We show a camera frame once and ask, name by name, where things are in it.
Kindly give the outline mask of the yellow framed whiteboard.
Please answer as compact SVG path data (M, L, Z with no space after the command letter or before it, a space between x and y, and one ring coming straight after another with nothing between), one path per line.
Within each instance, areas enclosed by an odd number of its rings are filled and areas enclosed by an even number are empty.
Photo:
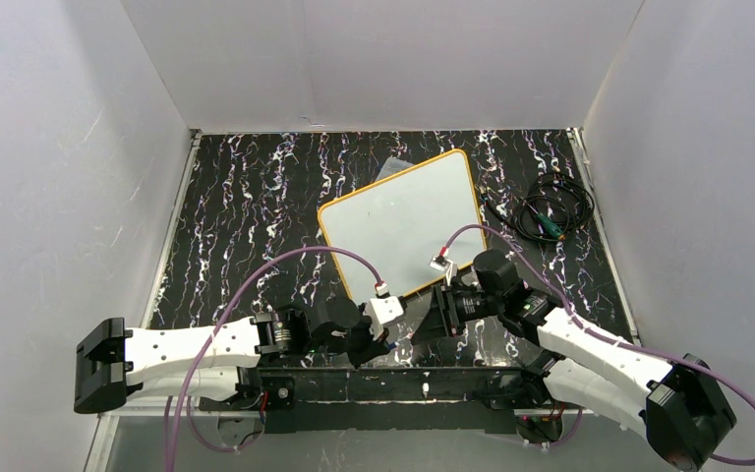
M459 148L321 206L318 221L327 245L369 261L394 296L441 279L430 261L443 246L459 267L488 247L470 162Z

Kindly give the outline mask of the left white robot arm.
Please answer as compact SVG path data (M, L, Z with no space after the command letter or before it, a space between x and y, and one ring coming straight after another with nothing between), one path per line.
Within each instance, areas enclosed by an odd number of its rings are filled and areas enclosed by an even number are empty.
M385 295L363 304L346 297L312 307L292 302L221 328L144 329L109 318L76 346L73 409L106 413L175 392L227 403L255 399L262 387L243 380L243 370L316 354L341 355L360 367L393 349L388 328L405 309L401 298Z

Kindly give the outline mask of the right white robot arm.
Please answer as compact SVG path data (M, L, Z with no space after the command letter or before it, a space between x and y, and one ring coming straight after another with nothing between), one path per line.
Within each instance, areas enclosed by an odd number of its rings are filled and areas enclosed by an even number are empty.
M461 281L445 250L431 260L444 274L413 344L456 337L466 323L496 318L511 334L541 350L499 390L536 404L585 407L647 441L680 471L698 471L735 427L736 417L707 364L690 354L677 361L639 352L624 338L568 314L563 303L525 285L499 250L472 262L477 282Z

